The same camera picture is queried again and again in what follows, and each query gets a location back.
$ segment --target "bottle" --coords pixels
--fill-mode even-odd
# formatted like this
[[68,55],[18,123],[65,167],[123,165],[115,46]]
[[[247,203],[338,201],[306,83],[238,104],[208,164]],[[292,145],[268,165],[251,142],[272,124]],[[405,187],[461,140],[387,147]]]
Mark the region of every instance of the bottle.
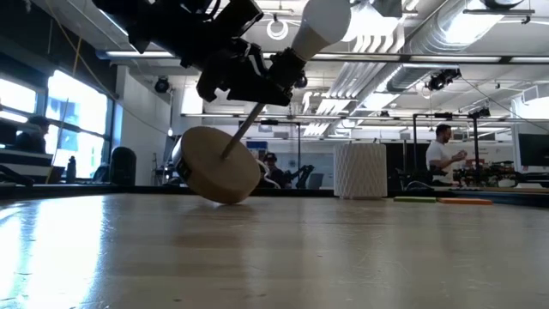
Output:
[[76,181],[76,159],[71,156],[67,165],[67,184],[74,184]]

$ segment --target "man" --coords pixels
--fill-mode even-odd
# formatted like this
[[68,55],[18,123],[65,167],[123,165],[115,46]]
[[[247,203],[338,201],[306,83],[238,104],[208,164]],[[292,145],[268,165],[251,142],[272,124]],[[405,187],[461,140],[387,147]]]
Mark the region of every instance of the man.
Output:
[[437,126],[436,134],[437,140],[429,145],[425,154],[427,169],[433,173],[434,185],[451,185],[452,163],[465,160],[467,152],[462,150],[449,156],[445,146],[452,137],[452,128],[449,125],[440,124]]
[[268,178],[277,183],[282,189],[286,189],[288,187],[287,177],[284,175],[284,172],[276,166],[276,162],[276,154],[267,153],[263,157],[263,163],[265,163],[269,169]]
[[15,149],[20,151],[45,154],[45,139],[50,129],[50,121],[43,116],[32,116],[28,124],[35,124],[38,128],[32,132],[22,132],[15,140]]

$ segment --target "white textured cylinder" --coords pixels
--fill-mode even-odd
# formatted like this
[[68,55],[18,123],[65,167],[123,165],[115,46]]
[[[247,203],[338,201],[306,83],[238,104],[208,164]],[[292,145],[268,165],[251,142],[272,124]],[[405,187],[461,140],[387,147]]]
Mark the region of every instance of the white textured cylinder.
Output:
[[387,196],[385,145],[349,143],[335,147],[334,195],[343,198]]

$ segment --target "wooden table surface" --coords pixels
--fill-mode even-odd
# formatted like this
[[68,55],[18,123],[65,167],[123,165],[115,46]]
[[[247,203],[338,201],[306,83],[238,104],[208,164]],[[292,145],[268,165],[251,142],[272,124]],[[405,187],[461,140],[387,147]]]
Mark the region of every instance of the wooden table surface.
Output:
[[549,308],[549,212],[111,195],[4,203],[0,308]]

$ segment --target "white t-shirt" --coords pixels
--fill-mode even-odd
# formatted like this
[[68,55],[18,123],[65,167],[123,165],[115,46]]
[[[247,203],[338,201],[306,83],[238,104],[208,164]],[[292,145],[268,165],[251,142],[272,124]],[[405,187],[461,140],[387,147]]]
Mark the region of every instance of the white t-shirt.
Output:
[[[446,147],[444,147],[444,144],[441,142],[434,141],[429,145],[429,148],[427,149],[427,153],[425,154],[425,158],[427,160],[427,169],[430,170],[429,162],[431,161],[446,161],[449,160],[451,157],[446,152]],[[453,175],[452,175],[452,165],[448,165],[447,167],[443,168],[443,171],[446,172],[446,176],[433,176],[433,180],[438,180],[445,183],[452,182]]]

